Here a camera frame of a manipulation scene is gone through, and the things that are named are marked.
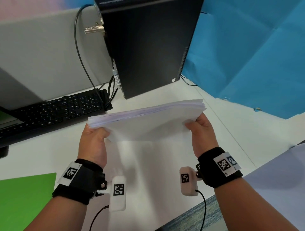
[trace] green paper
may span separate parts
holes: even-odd
[[[56,173],[0,181],[0,230],[22,231],[52,198]]]

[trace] patterned carpet floor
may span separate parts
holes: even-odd
[[[204,202],[188,210],[184,214],[168,222],[160,230],[162,231],[199,231],[204,215]],[[216,196],[206,200],[206,219],[203,230],[227,231]]]

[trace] white sensor device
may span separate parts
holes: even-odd
[[[198,172],[191,167],[182,167],[179,173],[181,193],[188,197],[198,196],[198,192],[195,191],[198,190],[197,181],[202,180],[197,177]]]
[[[124,211],[126,209],[126,177],[115,176],[107,183],[107,189],[98,190],[98,194],[110,194],[109,211]]]

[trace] keyboard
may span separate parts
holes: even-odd
[[[107,90],[99,92],[103,102],[107,102]],[[111,104],[103,108],[93,89],[12,110],[11,115],[23,123],[0,130],[0,148],[88,120],[89,116],[102,115],[111,109]]]

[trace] computer tower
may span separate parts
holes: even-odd
[[[126,99],[178,81],[203,0],[95,0]]]

